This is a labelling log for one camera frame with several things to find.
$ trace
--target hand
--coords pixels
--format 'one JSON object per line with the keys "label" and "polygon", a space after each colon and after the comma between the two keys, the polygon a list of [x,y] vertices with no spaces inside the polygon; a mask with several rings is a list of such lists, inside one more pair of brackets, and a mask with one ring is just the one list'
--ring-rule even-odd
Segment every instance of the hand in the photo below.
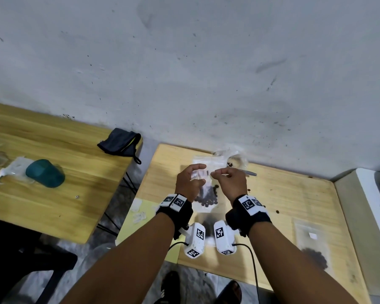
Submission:
{"label": "hand", "polygon": [[207,165],[205,164],[192,164],[179,173],[177,175],[175,193],[183,195],[192,203],[200,192],[200,188],[205,184],[205,179],[191,180],[191,173],[197,169],[205,169],[206,167]]}
{"label": "hand", "polygon": [[218,180],[223,194],[229,199],[231,206],[239,195],[248,194],[246,175],[237,168],[226,167],[217,169],[211,173],[211,177]]}

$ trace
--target yellow paper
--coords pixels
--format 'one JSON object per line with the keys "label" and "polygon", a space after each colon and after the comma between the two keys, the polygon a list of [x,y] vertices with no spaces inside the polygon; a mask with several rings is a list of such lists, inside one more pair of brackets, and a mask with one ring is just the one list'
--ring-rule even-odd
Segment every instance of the yellow paper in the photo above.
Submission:
{"label": "yellow paper", "polygon": [[[132,235],[134,232],[136,232],[140,227],[145,225],[147,222],[149,222],[150,219],[152,219],[155,216],[156,208],[159,204],[154,203],[152,201],[146,201],[145,199],[142,200],[142,204],[139,207],[138,212],[132,212],[131,210],[128,211],[127,217],[125,218],[124,224],[121,227],[121,230],[118,233],[117,239],[115,240],[115,245],[119,245],[122,241],[124,241],[126,238],[128,238],[130,235]],[[134,224],[133,216],[136,213],[144,212],[146,214],[146,219],[140,221],[137,224]],[[183,235],[180,235],[179,239],[172,240],[172,243],[176,243],[178,241],[184,241],[186,237]],[[183,246],[183,244],[178,244],[172,247],[167,255],[165,260],[170,261],[173,263],[177,263],[177,259],[179,258],[179,252],[180,248]]]}

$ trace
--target white wall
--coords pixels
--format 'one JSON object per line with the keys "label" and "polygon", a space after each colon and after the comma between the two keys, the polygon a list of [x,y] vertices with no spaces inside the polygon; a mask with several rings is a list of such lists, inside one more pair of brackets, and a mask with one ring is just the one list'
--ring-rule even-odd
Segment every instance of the white wall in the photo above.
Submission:
{"label": "white wall", "polygon": [[0,102],[325,178],[380,169],[380,0],[0,0]]}

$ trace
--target forearm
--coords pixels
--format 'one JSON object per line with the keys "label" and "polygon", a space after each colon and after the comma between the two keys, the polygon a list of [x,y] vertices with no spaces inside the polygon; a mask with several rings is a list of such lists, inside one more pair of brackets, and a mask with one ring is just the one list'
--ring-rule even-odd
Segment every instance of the forearm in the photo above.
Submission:
{"label": "forearm", "polygon": [[166,257],[174,228],[167,215],[157,214],[96,262],[61,304],[142,303]]}
{"label": "forearm", "polygon": [[271,223],[255,223],[249,231],[249,239],[281,302],[357,304],[341,285]]}

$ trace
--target black wrist strap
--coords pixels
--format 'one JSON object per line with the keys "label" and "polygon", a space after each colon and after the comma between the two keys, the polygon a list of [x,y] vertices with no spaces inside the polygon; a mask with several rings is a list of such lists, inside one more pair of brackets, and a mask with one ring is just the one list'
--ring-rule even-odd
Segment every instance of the black wrist strap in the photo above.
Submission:
{"label": "black wrist strap", "polygon": [[186,228],[193,215],[191,202],[180,194],[169,194],[163,202],[159,204],[156,214],[159,212],[166,214],[172,219],[173,224],[175,224],[175,234],[173,235],[173,239],[175,240],[180,236],[179,229]]}
{"label": "black wrist strap", "polygon": [[233,209],[227,212],[225,219],[233,229],[239,229],[240,235],[246,237],[249,230],[256,222],[270,222],[267,210],[251,195],[240,195],[233,202]]}

